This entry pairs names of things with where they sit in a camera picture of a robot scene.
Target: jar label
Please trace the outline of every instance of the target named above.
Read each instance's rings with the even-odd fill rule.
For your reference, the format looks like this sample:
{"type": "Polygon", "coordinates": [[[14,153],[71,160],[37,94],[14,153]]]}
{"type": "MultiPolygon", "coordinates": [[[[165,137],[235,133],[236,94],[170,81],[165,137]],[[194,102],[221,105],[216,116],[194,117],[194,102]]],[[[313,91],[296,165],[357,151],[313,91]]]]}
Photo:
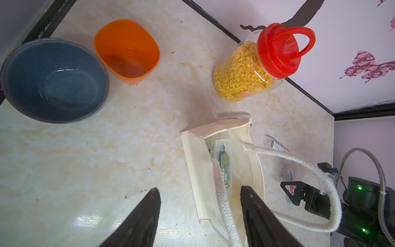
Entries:
{"type": "Polygon", "coordinates": [[[245,99],[247,97],[250,97],[250,96],[252,96],[254,94],[255,93],[251,92],[251,91],[242,91],[242,92],[239,92],[237,94],[234,94],[233,97],[235,97],[236,99],[239,99],[239,100],[243,100],[243,99],[245,99]]]}

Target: red jar handle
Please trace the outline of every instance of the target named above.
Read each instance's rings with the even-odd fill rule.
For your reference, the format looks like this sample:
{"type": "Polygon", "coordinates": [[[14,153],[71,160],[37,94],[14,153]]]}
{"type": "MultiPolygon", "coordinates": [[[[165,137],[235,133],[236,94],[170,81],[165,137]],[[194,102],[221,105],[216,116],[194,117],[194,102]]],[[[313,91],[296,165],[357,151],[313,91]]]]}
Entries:
{"type": "Polygon", "coordinates": [[[290,36],[290,35],[293,35],[293,34],[304,34],[310,39],[308,45],[302,51],[298,52],[295,55],[295,57],[301,57],[304,54],[308,53],[311,50],[311,48],[313,48],[313,46],[314,46],[314,44],[316,42],[316,35],[315,35],[314,31],[311,30],[310,28],[302,27],[302,26],[296,26],[296,27],[291,27],[291,28],[284,29],[284,32],[272,37],[269,40],[269,42],[274,41],[274,40],[279,39],[279,38],[282,38],[284,36],[290,36]]]}

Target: corn flakes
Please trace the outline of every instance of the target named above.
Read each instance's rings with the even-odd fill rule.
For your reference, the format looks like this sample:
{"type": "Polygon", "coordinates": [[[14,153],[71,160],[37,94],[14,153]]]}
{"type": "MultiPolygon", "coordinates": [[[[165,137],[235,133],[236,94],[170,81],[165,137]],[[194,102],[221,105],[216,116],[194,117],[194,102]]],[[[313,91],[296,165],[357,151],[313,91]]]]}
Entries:
{"type": "Polygon", "coordinates": [[[246,42],[214,69],[213,81],[219,95],[230,102],[241,101],[270,88],[276,79],[266,73],[255,42],[246,42]]]}

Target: red lid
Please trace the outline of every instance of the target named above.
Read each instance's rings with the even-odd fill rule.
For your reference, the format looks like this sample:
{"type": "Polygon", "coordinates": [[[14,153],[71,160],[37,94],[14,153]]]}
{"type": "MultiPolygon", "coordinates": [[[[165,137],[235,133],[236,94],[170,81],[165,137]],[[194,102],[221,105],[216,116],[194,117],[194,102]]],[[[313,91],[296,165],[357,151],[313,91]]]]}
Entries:
{"type": "Polygon", "coordinates": [[[285,78],[297,71],[301,56],[311,50],[315,42],[314,31],[309,28],[286,28],[280,23],[273,23],[259,35],[258,54],[267,73],[276,78],[285,78]],[[310,39],[301,52],[293,34],[304,34],[310,39]]]}

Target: plastic jar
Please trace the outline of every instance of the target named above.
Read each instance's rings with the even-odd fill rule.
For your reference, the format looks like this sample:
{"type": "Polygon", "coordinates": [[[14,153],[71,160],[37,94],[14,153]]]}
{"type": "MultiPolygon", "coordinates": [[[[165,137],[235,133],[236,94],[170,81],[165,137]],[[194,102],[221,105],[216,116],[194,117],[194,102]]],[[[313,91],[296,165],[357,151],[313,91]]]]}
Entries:
{"type": "Polygon", "coordinates": [[[253,31],[214,69],[215,89],[230,102],[274,89],[296,72],[301,57],[311,50],[315,40],[314,31],[309,28],[286,28],[279,23],[253,31]],[[300,52],[293,34],[304,34],[310,39],[300,52]]]}

